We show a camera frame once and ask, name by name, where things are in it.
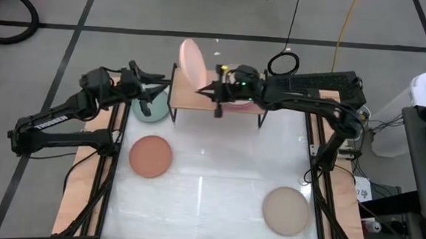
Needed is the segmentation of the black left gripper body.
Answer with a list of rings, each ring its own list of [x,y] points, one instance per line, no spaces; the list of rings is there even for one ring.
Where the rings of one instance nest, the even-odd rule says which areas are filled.
[[[138,71],[142,69],[136,64],[136,61],[130,61],[128,68],[121,70],[121,91],[128,99],[138,99],[141,106],[141,112],[145,116],[151,115],[151,110],[148,108],[148,103],[151,101],[146,100],[146,93],[144,91],[144,84],[138,79]]]

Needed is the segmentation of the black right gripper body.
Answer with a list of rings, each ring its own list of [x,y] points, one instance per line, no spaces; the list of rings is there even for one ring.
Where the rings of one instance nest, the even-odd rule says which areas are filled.
[[[263,81],[259,72],[252,66],[241,64],[230,68],[225,64],[217,65],[216,72],[218,77],[214,83],[215,118],[223,116],[223,103],[252,102],[262,90]]]

